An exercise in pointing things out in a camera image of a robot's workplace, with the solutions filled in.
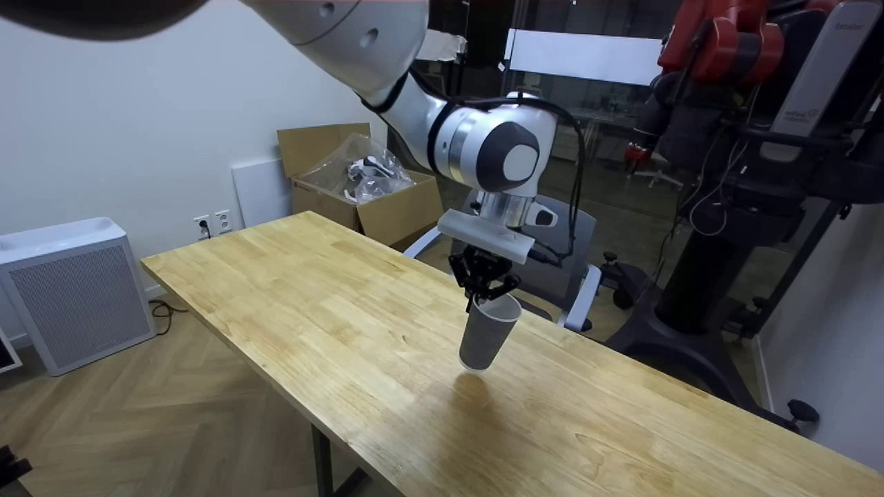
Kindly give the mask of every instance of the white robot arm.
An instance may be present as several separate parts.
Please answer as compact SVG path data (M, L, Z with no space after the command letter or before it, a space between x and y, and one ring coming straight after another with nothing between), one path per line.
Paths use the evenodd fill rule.
M492 257L524 266L532 196L549 161L556 116L512 98L465 108L423 92L409 65L429 31L429 0L247 0L292 47L360 94L412 158L481 190L477 212L444 212L439 228Z

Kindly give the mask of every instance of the wall outlet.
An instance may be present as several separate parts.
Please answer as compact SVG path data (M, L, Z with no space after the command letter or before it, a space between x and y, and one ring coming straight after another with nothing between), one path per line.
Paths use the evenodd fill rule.
M197 241L213 237L209 216L194 216L194 224L197 224Z
M231 232L229 210L215 210L215 234Z

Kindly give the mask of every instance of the herringbone wood floor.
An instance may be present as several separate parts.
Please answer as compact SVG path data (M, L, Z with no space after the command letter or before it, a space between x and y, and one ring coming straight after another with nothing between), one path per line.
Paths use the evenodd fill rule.
M0 381L0 445L30 457L37 497L316 493L306 420L194 314L63 379Z

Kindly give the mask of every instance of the white wall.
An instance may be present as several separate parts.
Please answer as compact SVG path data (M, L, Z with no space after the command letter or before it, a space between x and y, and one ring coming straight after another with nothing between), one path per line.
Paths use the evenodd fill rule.
M234 212L229 165L280 127L371 118L238 0L114 45L0 18L0 71L0 232L111 216L139 257Z
M811 438L884 473L884 206L835 221L762 332L773 406L811 402Z

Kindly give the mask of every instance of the wooden table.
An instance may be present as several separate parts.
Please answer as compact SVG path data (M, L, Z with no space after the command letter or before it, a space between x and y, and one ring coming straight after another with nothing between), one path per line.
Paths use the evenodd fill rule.
M466 373L450 277L313 212L144 266L404 493L884 493L884 474L535 314Z

